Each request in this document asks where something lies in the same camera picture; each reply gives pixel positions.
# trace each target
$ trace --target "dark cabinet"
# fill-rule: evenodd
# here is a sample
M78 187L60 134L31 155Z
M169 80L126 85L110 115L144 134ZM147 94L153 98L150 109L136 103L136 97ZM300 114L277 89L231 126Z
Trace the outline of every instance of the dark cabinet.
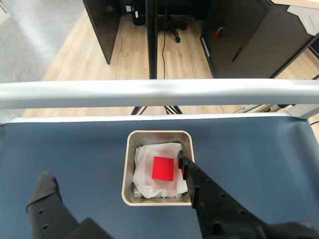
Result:
M268 0L213 0L202 33L213 76L272 78L281 72L314 39L287 9Z

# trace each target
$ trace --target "black trash can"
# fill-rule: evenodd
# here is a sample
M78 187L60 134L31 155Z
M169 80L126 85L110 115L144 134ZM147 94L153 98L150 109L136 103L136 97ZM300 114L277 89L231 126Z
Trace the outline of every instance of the black trash can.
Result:
M145 7L141 3L141 0L133 0L131 2L131 11L134 25L143 26L146 18L145 15L141 15L141 13L145 13Z

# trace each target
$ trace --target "metal container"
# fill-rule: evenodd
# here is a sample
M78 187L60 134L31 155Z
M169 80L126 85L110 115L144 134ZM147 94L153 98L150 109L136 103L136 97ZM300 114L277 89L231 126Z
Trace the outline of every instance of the metal container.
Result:
M136 148L160 143L181 143L182 150L193 162L194 152L190 135L181 130L167 131L148 131L137 130L132 132L128 137L125 167L122 186L122 198L129 206L190 206L190 198L188 192L179 198L136 198L133 195L133 175L135 171L135 150Z

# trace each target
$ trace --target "white tissue paper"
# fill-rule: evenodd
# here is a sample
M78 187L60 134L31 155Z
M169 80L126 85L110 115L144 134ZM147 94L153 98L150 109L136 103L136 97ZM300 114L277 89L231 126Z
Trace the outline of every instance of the white tissue paper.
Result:
M178 168L177 155L180 143L144 145L135 151L135 172L133 175L134 196L140 198L181 197L187 192L186 181ZM154 157L174 159L174 181L152 179Z

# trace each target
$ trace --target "office chair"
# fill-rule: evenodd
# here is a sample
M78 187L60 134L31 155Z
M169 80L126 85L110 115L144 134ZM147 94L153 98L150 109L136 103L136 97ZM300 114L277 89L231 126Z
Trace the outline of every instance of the office chair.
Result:
M173 33L175 36L176 43L180 42L180 37L177 32L177 28L182 29L183 31L187 29L187 23L184 21L177 21L170 18L167 11L167 0L165 1L165 16L164 18L159 18L159 30L166 31L167 29Z

